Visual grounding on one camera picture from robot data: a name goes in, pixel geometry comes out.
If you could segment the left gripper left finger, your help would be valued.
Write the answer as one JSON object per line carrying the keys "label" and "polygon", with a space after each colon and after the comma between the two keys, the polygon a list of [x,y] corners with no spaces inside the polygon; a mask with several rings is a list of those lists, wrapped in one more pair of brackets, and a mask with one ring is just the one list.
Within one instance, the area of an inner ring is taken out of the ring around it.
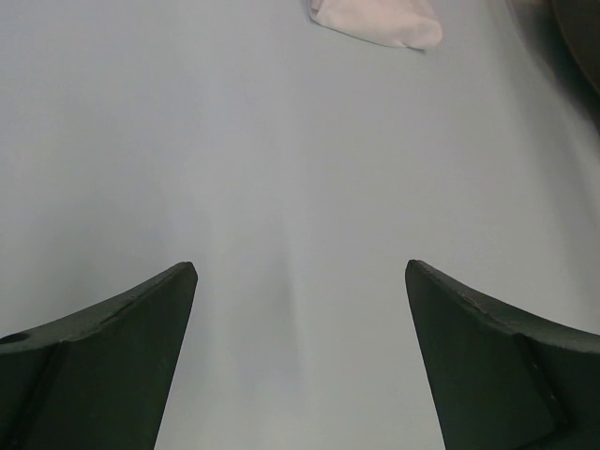
{"label": "left gripper left finger", "polygon": [[152,449],[197,286],[180,262],[1,339],[4,449]]}

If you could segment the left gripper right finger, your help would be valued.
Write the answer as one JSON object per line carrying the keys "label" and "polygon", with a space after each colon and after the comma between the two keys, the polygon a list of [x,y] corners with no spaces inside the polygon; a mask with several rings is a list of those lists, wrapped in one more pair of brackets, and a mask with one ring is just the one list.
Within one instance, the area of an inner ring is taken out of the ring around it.
{"label": "left gripper right finger", "polygon": [[412,321],[447,449],[596,449],[599,337],[408,262]]}

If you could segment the white tank top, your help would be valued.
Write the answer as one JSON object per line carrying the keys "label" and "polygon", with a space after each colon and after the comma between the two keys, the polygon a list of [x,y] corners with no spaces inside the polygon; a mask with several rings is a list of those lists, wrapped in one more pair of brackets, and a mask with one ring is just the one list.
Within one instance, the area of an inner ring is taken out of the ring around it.
{"label": "white tank top", "polygon": [[385,47],[427,50],[443,38],[428,1],[315,0],[307,7],[318,25]]}

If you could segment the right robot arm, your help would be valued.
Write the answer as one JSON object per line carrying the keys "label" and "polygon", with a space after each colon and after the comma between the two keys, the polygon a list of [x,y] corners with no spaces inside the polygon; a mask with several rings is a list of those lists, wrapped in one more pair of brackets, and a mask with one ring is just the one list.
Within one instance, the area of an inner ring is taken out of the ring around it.
{"label": "right robot arm", "polygon": [[599,97],[599,2],[507,1],[518,41],[549,77]]}

